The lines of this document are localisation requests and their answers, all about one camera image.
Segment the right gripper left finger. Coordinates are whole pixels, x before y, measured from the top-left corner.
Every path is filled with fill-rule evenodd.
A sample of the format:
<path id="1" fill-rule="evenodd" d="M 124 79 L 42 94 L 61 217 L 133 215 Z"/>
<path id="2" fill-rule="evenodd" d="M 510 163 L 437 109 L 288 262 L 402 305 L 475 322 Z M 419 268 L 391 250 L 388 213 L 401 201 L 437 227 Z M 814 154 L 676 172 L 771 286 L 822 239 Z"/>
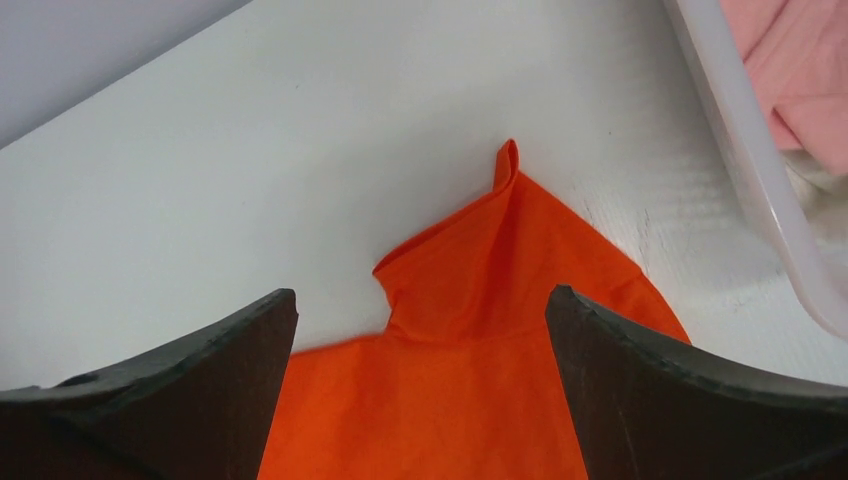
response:
<path id="1" fill-rule="evenodd" d="M 278 289 L 52 387 L 1 394 L 5 479 L 254 479 L 298 323 Z"/>

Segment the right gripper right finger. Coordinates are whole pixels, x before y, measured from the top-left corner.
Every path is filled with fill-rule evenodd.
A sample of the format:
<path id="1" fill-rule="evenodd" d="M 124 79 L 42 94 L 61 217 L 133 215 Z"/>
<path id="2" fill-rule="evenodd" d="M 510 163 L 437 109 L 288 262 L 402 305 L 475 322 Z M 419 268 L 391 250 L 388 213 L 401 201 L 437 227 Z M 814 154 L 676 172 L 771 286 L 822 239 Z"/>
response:
<path id="1" fill-rule="evenodd" d="M 592 479 L 843 479 L 847 390 L 743 365 L 567 286 L 547 327 Z"/>

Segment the orange t shirt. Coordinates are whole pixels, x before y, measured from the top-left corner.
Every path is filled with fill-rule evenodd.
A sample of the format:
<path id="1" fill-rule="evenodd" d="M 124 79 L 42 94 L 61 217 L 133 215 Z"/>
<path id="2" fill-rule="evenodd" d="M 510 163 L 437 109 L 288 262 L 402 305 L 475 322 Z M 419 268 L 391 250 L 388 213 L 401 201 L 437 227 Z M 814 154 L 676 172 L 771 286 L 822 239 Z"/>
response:
<path id="1" fill-rule="evenodd" d="M 615 245 L 499 150 L 492 190 L 374 269 L 384 332 L 293 355 L 263 479 L 582 479 L 545 320 L 570 285 L 686 333 Z"/>

